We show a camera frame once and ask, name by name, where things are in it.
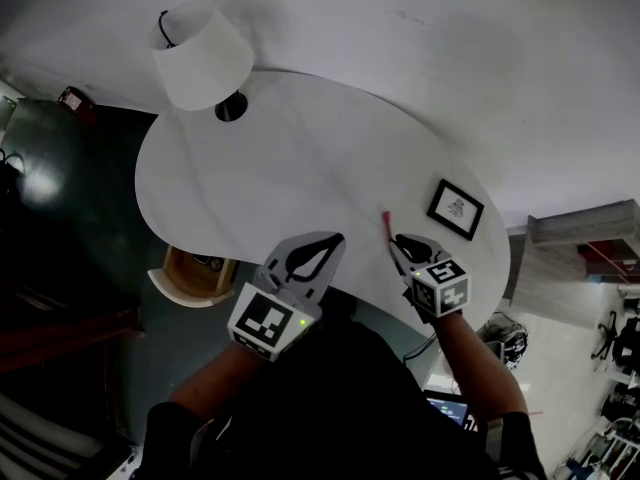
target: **lamp base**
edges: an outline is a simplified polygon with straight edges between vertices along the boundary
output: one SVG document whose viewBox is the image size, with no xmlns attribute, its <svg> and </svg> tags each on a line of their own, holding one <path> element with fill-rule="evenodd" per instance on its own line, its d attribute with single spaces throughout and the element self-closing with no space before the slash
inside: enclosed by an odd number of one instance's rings
<svg viewBox="0 0 640 480">
<path fill-rule="evenodd" d="M 216 117 L 228 123 L 242 117 L 249 106 L 247 97 L 239 91 L 234 92 L 226 100 L 215 106 Z"/>
</svg>

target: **black shirt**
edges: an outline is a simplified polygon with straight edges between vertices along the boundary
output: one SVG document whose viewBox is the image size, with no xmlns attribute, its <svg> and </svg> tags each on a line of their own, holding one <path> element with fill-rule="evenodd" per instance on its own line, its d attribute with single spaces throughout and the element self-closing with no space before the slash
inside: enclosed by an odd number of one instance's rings
<svg viewBox="0 0 640 480">
<path fill-rule="evenodd" d="M 468 432 L 429 404 L 384 340 L 361 324 L 315 330 L 213 424 L 172 403 L 149 412 L 146 478 L 406 474 L 422 478 L 544 478 L 528 416 Z"/>
</svg>

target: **white table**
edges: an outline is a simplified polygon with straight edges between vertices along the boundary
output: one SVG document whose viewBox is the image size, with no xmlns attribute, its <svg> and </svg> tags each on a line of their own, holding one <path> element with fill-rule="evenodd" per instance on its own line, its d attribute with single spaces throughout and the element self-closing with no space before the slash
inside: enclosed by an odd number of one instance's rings
<svg viewBox="0 0 640 480">
<path fill-rule="evenodd" d="M 429 336 L 402 297 L 381 213 L 394 233 L 437 240 L 472 273 L 465 316 L 479 328 L 509 273 L 509 242 L 489 196 L 424 126 L 360 90 L 313 76 L 253 73 L 238 121 L 213 108 L 173 108 L 149 130 L 136 166 L 136 195 L 149 227 L 192 253 L 263 263 L 283 239 L 339 231 L 347 250 L 332 285 Z M 446 178 L 485 205 L 469 242 L 425 215 Z"/>
</svg>

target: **white wall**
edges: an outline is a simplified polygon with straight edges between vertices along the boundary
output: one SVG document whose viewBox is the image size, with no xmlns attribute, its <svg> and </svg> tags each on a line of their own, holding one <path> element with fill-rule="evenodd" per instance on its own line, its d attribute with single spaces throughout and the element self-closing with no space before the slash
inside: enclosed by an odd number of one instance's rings
<svg viewBox="0 0 640 480">
<path fill-rule="evenodd" d="M 183 1 L 0 0 L 0 70 L 160 111 L 146 36 Z M 640 200 L 640 0 L 213 1 L 259 66 L 372 92 L 451 141 L 508 226 Z"/>
<path fill-rule="evenodd" d="M 24 94 L 11 87 L 9 84 L 0 80 L 0 97 L 6 96 L 9 99 L 17 101 L 20 98 L 24 98 Z"/>
</svg>

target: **framed picture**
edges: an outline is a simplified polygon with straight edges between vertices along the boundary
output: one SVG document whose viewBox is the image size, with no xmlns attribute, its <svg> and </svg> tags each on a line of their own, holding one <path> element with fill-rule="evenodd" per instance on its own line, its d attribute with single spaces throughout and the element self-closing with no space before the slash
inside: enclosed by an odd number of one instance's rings
<svg viewBox="0 0 640 480">
<path fill-rule="evenodd" d="M 447 180 L 440 180 L 427 215 L 467 240 L 472 240 L 482 210 L 482 203 Z"/>
</svg>

